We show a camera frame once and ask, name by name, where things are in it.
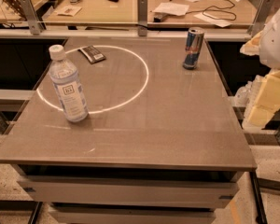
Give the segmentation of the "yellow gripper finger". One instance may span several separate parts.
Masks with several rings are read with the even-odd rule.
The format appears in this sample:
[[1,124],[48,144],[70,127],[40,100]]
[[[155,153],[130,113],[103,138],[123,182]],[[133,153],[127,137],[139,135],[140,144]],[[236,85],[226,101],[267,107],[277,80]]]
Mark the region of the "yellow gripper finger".
[[240,48],[240,52],[247,56],[259,55],[259,41],[262,32],[258,32],[249,41],[243,44]]
[[261,80],[259,91],[245,118],[250,127],[263,129],[280,109],[280,70],[272,69]]

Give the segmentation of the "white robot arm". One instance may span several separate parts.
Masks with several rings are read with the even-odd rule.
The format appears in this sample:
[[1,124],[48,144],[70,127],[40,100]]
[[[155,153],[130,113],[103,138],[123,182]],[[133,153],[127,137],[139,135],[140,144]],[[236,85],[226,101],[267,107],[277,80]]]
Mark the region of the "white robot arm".
[[267,75],[253,81],[242,123],[247,131],[259,131],[280,109],[280,8],[240,52],[258,55],[259,61],[270,68]]

